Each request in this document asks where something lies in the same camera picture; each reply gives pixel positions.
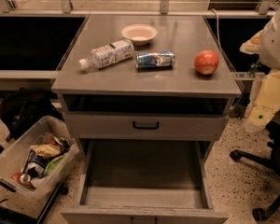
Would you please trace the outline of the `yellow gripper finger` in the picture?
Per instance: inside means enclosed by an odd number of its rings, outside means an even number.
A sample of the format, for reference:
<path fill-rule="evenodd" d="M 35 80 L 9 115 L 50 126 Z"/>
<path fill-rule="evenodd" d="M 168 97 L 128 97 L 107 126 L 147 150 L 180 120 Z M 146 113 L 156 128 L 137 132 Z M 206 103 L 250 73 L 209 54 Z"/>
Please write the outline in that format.
<path fill-rule="evenodd" d="M 249 133 L 263 130 L 280 110 L 280 71 L 272 70 L 252 83 L 245 110 L 244 128 Z"/>

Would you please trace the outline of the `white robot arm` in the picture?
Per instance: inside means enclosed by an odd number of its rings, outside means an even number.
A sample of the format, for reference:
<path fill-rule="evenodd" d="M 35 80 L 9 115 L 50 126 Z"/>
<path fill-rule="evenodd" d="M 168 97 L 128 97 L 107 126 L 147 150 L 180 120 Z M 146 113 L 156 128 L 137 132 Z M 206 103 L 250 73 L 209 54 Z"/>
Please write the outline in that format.
<path fill-rule="evenodd" d="M 280 8 L 262 30 L 242 44 L 240 51 L 258 54 L 259 62 L 270 68 L 268 75 L 253 81 L 245 111 L 245 130 L 255 133 L 280 110 Z"/>

